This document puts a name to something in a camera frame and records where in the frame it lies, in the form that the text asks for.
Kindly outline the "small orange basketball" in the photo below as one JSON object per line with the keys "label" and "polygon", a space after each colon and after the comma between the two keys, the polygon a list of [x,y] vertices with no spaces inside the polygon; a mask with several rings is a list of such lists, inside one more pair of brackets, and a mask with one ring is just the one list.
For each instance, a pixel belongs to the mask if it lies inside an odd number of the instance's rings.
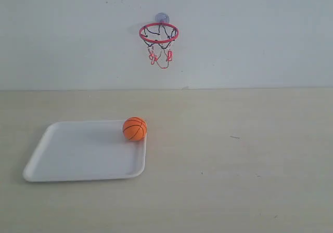
{"label": "small orange basketball", "polygon": [[147,124],[142,118],[130,117],[123,123],[122,132],[127,140],[140,141],[146,136]]}

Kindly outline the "red mini basketball hoop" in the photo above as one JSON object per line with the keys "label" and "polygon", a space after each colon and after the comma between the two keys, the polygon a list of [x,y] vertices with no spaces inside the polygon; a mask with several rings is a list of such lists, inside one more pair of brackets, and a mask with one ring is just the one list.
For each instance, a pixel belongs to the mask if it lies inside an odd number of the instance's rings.
{"label": "red mini basketball hoop", "polygon": [[147,47],[151,65],[167,69],[173,60],[172,46],[178,39],[179,29],[165,22],[153,22],[142,26],[139,37]]}

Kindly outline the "white plastic tray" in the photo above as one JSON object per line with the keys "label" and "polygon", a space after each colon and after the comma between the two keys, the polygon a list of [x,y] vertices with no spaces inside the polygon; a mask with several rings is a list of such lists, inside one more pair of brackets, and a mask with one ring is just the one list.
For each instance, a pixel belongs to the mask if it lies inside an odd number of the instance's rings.
{"label": "white plastic tray", "polygon": [[124,120],[64,121],[50,125],[23,177],[28,182],[128,179],[145,168],[146,142],[128,141]]}

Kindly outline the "clear suction cup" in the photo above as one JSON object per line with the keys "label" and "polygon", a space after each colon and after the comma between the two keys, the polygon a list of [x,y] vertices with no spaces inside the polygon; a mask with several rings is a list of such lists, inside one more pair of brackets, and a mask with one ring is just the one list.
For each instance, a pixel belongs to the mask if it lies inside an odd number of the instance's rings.
{"label": "clear suction cup", "polygon": [[170,23],[170,17],[166,13],[160,12],[155,15],[155,22],[157,23]]}

